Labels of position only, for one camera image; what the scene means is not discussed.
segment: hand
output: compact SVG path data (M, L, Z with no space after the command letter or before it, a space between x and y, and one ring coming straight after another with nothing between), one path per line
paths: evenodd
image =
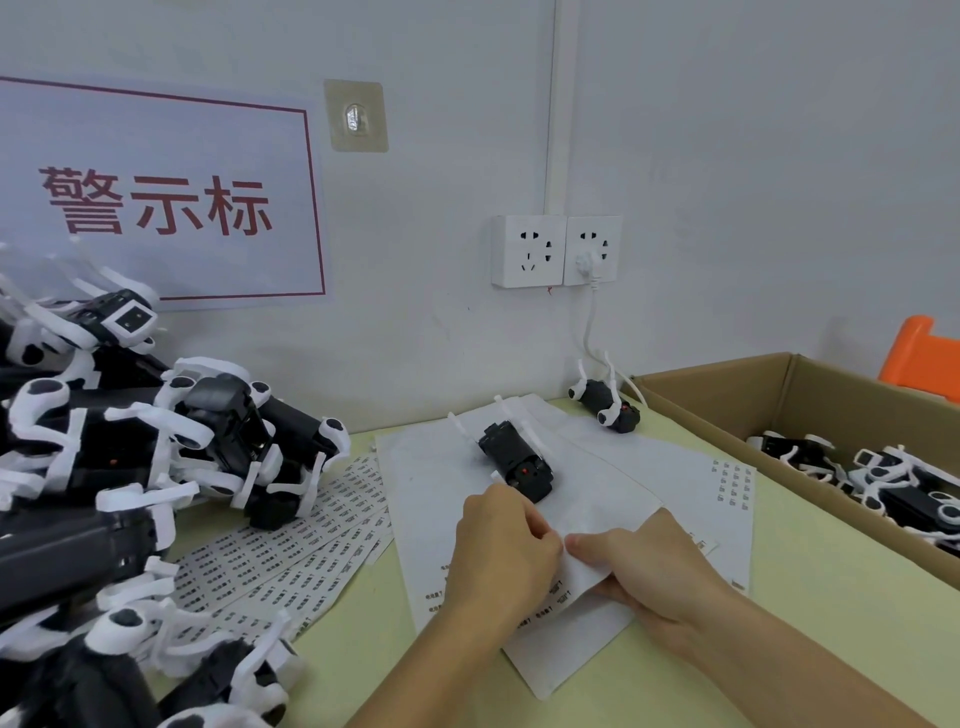
M499 646L546 596L563 552L534 504L494 483L464 502L443 612L471 612Z
M570 534L566 550L587 564L611 567L594 592L631 607L660 646L687 660L703 617L737 596L663 508L634 532Z

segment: red chinese characters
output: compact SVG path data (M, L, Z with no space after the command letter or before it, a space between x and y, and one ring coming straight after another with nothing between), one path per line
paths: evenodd
M187 186L190 184L190 180L185 177L134 177L133 181L137 184L149 185L171 184ZM163 205L164 225L156 228L156 231L161 235L172 235L177 231L177 220L174 217L174 203L195 203L200 200L197 195L187 195L177 192L132 192L130 199L158 202ZM193 223L193 227L197 230L204 226L204 224L200 222L200 218L197 217L196 213L189 207L183 206L180 208L180 211ZM153 216L154 207L147 205L143 208L143 214L140 215L140 219L136 221L136 225L140 228L146 228Z
M70 167L50 166L38 171L46 175L43 188L54 198L50 204L62 207L66 227L72 234L122 234L117 209L123 206L123 195L112 190L116 176L97 174L95 169L84 174Z
M117 176L98 174L93 169L84 174L70 167L53 166L39 172L46 175L43 187L54 198L50 204L63 208L71 233L122 234L117 208L123 207L123 196L112 189ZM230 235L231 230L257 235L274 228L263 209L270 199L263 195L262 182L234 180L231 187L224 187L219 175L211 179L212 186L204 189L210 201L206 217L219 224L222 235ZM201 198L191 193L190 180L186 177L135 175L133 182L138 187L130 193L130 199L145 203L136 220L138 227L146 230L153 226L160 235L174 235L178 232L178 221L182 223L185 218L195 230L203 229L204 222L190 206L190 203L199 203Z
M263 189L263 184L261 182L238 182L234 180L232 184L237 189ZM236 214L233 217L233 228L235 230L239 230L240 226L243 225L244 212L247 213L247 226L243 231L245 235L257 234L257 216L259 216L260 220L263 222L263 227L268 231L274 228L274 226L270 223L270 218L267 217L267 213L262 209L256 209L257 205L266 205L269 203L270 200L268 198L235 194L231 196L231 191L229 189L224 189L221 186L219 175L213 176L213 186L208 187L204 190L204 192L213 198L213 202L210 205L210 211L206 216L210 220L217 220L220 223L220 232L223 235L230 234L227 213L234 211L231 200L235 203L239 203L240 205L247 206L246 210L243 208L238 208L235 210Z

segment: orange chair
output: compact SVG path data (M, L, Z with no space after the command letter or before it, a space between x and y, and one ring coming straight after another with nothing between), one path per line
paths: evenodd
M880 381L960 404L960 341L931 336L932 329L929 316L911 316L904 321L880 371Z

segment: left hand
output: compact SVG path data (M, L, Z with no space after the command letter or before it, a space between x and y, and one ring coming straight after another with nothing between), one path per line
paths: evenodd
M444 613L471 613L500 643L546 596L560 535L526 497L502 483L464 502L446 580Z

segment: white wall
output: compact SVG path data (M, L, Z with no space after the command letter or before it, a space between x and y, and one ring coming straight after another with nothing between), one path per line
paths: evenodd
M568 211L625 215L594 340L624 369L789 349L872 374L906 315L960 335L960 18L899 5L585 3ZM314 99L332 300L171 315L165 347L360 430L572 372L585 291L489 283L490 218L542 206L552 7L8 3L0 74ZM388 154L331 151L324 78L384 84Z
M626 214L635 370L960 336L960 6L585 3L569 214Z

